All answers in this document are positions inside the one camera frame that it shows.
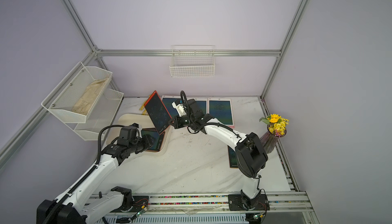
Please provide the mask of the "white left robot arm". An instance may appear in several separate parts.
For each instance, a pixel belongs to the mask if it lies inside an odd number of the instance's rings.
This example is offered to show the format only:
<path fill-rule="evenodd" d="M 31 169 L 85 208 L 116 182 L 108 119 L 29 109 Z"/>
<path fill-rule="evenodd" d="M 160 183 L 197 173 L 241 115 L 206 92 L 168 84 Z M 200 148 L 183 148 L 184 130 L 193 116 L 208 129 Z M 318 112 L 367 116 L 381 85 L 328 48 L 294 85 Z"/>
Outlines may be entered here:
<path fill-rule="evenodd" d="M 131 154 L 148 150 L 155 140 L 151 135 L 142 134 L 141 127 L 136 123 L 118 125 L 119 136 L 102 147 L 102 135 L 111 128 L 107 126 L 99 132 L 96 161 L 84 175 L 54 200 L 44 200 L 38 206 L 38 224 L 94 224 L 113 210 L 134 211 L 135 214 L 129 218 L 129 222 L 133 222 L 147 211 L 148 198 L 135 201 L 132 190 L 120 186 L 113 187 L 105 196 L 87 204 L 101 183 Z"/>

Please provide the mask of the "beige storage tray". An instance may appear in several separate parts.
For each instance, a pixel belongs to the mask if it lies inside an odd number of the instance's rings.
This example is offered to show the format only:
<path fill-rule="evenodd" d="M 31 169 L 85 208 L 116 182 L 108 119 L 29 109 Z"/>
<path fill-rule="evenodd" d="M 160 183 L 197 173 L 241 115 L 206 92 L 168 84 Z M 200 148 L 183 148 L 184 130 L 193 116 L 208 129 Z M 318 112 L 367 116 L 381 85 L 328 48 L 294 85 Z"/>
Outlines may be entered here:
<path fill-rule="evenodd" d="M 171 129 L 167 128 L 162 134 L 159 134 L 148 115 L 128 113 L 117 120 L 117 124 L 124 126 L 134 123 L 141 127 L 142 136 L 150 135 L 155 139 L 153 145 L 143 153 L 150 156 L 162 156 L 166 152 Z"/>

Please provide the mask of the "dark red bottom tablet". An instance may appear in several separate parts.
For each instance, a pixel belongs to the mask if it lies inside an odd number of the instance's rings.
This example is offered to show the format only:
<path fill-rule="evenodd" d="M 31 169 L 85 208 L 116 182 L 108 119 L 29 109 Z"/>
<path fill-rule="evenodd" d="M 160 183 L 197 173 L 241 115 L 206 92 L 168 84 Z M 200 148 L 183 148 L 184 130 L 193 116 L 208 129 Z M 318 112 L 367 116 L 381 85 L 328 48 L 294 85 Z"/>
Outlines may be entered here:
<path fill-rule="evenodd" d="M 232 169 L 238 168 L 238 161 L 236 157 L 235 150 L 228 146 L 228 156 L 229 156 L 229 167 Z"/>

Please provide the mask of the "pink white writing tablet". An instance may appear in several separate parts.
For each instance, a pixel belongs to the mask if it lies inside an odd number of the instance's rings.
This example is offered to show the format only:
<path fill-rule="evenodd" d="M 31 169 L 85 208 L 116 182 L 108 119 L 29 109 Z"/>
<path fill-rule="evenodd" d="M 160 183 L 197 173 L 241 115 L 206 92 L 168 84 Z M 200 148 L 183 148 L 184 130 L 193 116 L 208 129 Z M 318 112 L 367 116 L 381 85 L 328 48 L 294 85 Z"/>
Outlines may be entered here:
<path fill-rule="evenodd" d="M 167 108 L 167 110 L 172 118 L 178 116 L 178 112 L 177 112 L 176 108 L 174 108 L 172 105 L 172 103 L 178 99 L 180 99 L 180 97 L 175 96 L 175 95 L 163 95 L 162 96 L 162 102 L 165 105 L 165 107 Z"/>

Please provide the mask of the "dark red tablet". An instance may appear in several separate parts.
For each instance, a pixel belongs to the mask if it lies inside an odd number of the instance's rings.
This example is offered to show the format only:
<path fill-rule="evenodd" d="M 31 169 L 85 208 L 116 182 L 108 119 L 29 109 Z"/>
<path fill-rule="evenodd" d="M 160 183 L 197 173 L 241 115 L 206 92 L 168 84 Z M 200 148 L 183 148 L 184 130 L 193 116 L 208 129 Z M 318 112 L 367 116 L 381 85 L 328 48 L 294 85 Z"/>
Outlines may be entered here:
<path fill-rule="evenodd" d="M 165 132 L 159 134 L 155 129 L 142 129 L 142 136 L 148 135 L 152 138 L 152 146 L 147 149 L 147 152 L 157 153 L 162 150 L 163 141 L 165 139 Z"/>
<path fill-rule="evenodd" d="M 228 146 L 228 156 L 229 156 L 229 167 L 232 169 L 238 168 L 238 161 L 236 157 L 235 150 Z"/>
<path fill-rule="evenodd" d="M 157 132 L 164 132 L 169 127 L 172 117 L 156 90 L 147 99 L 145 108 Z"/>

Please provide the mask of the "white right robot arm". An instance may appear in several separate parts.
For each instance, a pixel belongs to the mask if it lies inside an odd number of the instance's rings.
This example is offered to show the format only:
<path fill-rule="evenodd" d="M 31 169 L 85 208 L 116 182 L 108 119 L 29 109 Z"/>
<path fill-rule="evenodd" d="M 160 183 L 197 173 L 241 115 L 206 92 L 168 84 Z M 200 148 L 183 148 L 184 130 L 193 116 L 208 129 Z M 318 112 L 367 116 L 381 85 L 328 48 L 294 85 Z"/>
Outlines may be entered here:
<path fill-rule="evenodd" d="M 202 132 L 217 138 L 235 151 L 237 165 L 245 176 L 239 197 L 240 210 L 269 210 L 266 193 L 259 188 L 260 172 L 265 168 L 268 155 L 255 133 L 242 133 L 220 122 L 200 109 L 197 101 L 184 97 L 172 102 L 177 116 L 169 121 L 175 129 L 187 128 L 189 133 Z"/>

